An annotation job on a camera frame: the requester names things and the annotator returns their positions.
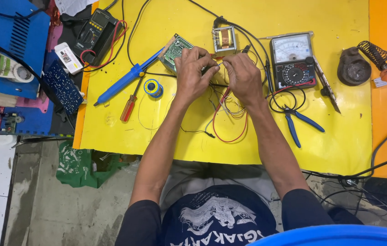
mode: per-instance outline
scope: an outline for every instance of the yellow workbench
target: yellow workbench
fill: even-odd
[[[104,8],[111,2],[112,0],[100,0],[99,7]],[[125,0],[127,39],[143,2]],[[370,166],[372,149],[387,135],[387,86],[372,88],[370,81],[367,81],[360,86],[349,87],[338,80],[336,70],[342,50],[356,46],[360,41],[370,40],[387,50],[387,1],[308,0],[304,6],[301,6],[301,1],[296,0],[287,1],[286,4],[261,0],[244,1],[243,4],[237,0],[228,0],[225,4],[206,0],[197,2],[243,26],[256,37],[314,31],[311,39],[313,52],[337,97],[342,114],[336,113],[330,100],[321,96],[320,85],[305,89],[306,103],[299,112],[321,125],[325,133],[300,120],[294,120],[301,148],[295,146],[284,115],[273,113],[274,119],[303,169],[351,175]],[[110,13],[115,18],[122,19],[121,3],[115,4]],[[131,38],[131,60],[141,64],[161,49],[175,33],[212,53],[211,27],[214,20],[213,15],[186,0],[151,0],[142,11]],[[240,49],[249,44],[238,32],[236,40]],[[115,51],[121,41],[122,39],[116,43]],[[270,53],[269,40],[261,42]],[[264,61],[261,47],[256,43],[255,47]],[[167,106],[176,92],[176,80],[147,74],[144,81],[150,78],[158,80],[164,87],[164,94],[161,98],[154,99],[140,89],[130,120],[124,123],[120,121],[120,115],[137,81],[110,99],[105,105],[107,107],[94,107],[93,104],[101,93],[130,69],[125,43],[114,64],[107,65],[102,71],[85,73],[82,91],[87,90],[88,106],[83,105],[79,109],[74,148],[125,154],[144,153],[156,132],[146,128],[160,126]],[[148,71],[168,73],[159,61],[152,64]],[[373,67],[372,79],[378,77],[378,74],[378,70]],[[215,77],[222,83],[223,69]],[[302,93],[294,93],[301,103]],[[214,109],[209,98],[215,104],[218,102],[216,95],[208,90],[190,106],[182,122],[186,131],[204,130],[212,119]],[[289,105],[293,102],[286,94],[277,98],[280,104]],[[222,111],[216,117],[215,126],[221,138],[231,140],[239,136],[244,123],[245,117],[235,120]],[[207,131],[213,133],[211,125]],[[224,143],[204,133],[186,133],[180,129],[174,158],[227,164],[260,164],[251,119],[248,120],[243,137],[234,143]],[[379,150],[376,164],[383,160],[387,160],[387,143]],[[387,177],[387,166],[378,169],[376,175]]]

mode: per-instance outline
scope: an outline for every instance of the small white box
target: small white box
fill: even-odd
[[[76,58],[67,43],[60,43],[59,45],[55,46],[55,53],[71,74],[75,75],[83,68],[81,62]]]

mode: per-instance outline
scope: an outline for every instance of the navy t-shirt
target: navy t-shirt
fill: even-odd
[[[240,185],[216,185],[185,195],[169,207],[163,222],[158,204],[142,200],[125,212],[116,246],[242,246],[277,233],[268,206]],[[307,190],[282,201],[284,230],[334,224]]]

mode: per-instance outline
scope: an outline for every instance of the green plastic bag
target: green plastic bag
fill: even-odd
[[[59,165],[56,178],[71,187],[90,186],[99,188],[116,170],[128,163],[119,162],[120,154],[74,149],[72,141],[59,146]]]

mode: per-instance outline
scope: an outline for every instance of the man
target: man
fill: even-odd
[[[282,202],[284,230],[333,224],[310,192],[269,111],[260,70],[245,53],[226,56],[223,65],[228,70],[230,89],[251,116],[263,165],[210,167],[185,162],[171,170],[183,117],[220,69],[199,47],[183,49],[181,58],[174,61],[177,93],[143,154],[115,245],[246,245],[277,233],[268,207],[273,192],[271,180]],[[210,69],[201,75],[203,67]],[[233,172],[234,178],[223,177],[228,168],[238,169]],[[165,212],[163,221],[161,212]]]

